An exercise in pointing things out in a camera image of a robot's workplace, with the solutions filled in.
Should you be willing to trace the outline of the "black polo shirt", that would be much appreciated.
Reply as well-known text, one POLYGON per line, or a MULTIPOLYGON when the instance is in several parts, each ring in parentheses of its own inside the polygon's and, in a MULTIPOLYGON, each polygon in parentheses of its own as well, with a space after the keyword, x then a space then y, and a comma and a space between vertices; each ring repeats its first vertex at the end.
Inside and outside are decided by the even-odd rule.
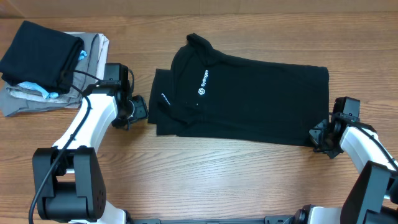
POLYGON ((310 146, 328 111, 327 68, 234 57, 190 34, 155 73, 148 122, 158 135, 310 146))

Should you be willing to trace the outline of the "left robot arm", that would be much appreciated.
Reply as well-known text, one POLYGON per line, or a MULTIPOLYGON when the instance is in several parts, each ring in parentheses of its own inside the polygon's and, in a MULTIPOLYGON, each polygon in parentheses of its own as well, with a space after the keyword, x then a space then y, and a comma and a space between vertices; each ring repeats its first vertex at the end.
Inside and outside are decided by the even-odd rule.
POLYGON ((35 151, 29 223, 34 212, 60 223, 132 223, 127 211, 107 200, 97 152, 109 125, 129 129, 148 117, 143 97, 133 96, 133 89, 133 83, 122 81, 89 85, 65 134, 52 147, 35 151))

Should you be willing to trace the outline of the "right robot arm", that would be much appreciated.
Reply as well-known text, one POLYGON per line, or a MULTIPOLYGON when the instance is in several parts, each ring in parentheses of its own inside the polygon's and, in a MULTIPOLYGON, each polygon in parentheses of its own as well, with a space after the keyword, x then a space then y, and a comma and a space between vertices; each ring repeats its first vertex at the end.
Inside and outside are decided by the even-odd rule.
POLYGON ((397 161, 378 140, 376 131, 357 119, 332 116, 325 128, 327 139, 349 155, 359 177, 342 207, 326 208, 306 205, 286 223, 397 223, 397 209, 383 206, 384 199, 397 204, 397 161))

